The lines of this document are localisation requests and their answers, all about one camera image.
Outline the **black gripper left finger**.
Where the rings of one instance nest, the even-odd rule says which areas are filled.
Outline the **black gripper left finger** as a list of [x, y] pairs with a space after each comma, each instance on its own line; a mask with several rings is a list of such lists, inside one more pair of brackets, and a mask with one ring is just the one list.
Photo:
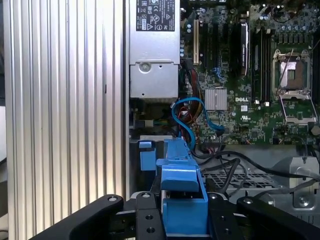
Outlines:
[[141, 192], [125, 201], [107, 194], [46, 230], [34, 240], [163, 240], [165, 231], [156, 197]]

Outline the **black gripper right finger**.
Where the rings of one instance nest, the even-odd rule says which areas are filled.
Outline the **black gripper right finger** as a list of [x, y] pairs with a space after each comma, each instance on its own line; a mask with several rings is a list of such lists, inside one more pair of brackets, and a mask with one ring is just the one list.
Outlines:
[[320, 229], [255, 197], [236, 204], [217, 193], [208, 195], [212, 240], [318, 240]]

